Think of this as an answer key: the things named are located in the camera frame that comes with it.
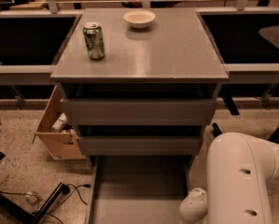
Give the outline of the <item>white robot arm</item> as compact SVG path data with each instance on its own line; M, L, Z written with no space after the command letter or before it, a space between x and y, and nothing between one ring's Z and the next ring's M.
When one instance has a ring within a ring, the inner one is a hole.
M273 224L269 187L279 188L279 145L244 133L211 143L207 189L192 189L180 204L180 224Z

